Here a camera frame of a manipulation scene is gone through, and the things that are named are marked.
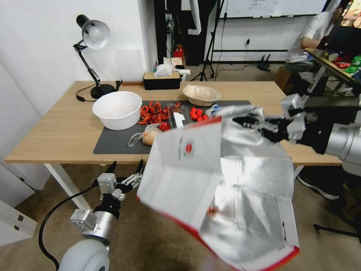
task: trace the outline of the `gray table mat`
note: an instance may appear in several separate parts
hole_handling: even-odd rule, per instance
[[[162,108],[167,104],[174,103],[175,101],[160,101]],[[180,101],[184,106],[194,107],[189,101]],[[149,104],[149,101],[143,101],[144,104]],[[217,101],[217,105],[224,107],[227,105],[249,105],[250,102],[247,100],[223,100]],[[93,153],[95,154],[149,154],[152,146],[144,145],[140,140],[133,147],[128,147],[128,141],[130,137],[138,132],[144,132],[145,125],[136,124],[125,130],[110,130],[104,127],[98,142],[94,148]]]

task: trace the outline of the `white cabinet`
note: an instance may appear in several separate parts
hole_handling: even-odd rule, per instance
[[[0,201],[0,245],[32,237],[36,224],[31,218]]]
[[[4,158],[40,116],[0,63],[0,200],[11,206],[42,189],[50,173],[43,164],[7,164]]]

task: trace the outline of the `white plastic bowl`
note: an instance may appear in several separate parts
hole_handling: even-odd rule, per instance
[[[188,85],[183,88],[183,94],[194,105],[209,106],[221,98],[221,94],[211,87]]]
[[[106,128],[124,130],[139,121],[141,106],[142,98],[134,92],[116,91],[97,100],[93,105],[93,114]]]

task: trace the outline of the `lamp base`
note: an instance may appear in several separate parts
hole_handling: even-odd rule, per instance
[[[90,91],[90,95],[94,99],[99,99],[103,95],[108,94],[110,92],[115,92],[115,91],[116,90],[112,85],[102,84],[102,85],[100,85],[100,87],[98,87],[98,86],[93,87]]]

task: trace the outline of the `chair leg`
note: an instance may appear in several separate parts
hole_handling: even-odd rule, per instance
[[[313,224],[313,227],[317,231],[324,230],[324,231],[329,231],[329,232],[338,233],[338,234],[342,234],[342,235],[347,235],[347,236],[351,236],[351,237],[356,237],[356,238],[358,238],[358,240],[361,243],[361,234],[359,234],[359,233],[352,233],[352,232],[349,232],[349,231],[342,231],[342,230],[337,230],[337,229],[334,229],[334,228],[327,228],[327,227],[320,226],[318,224]]]

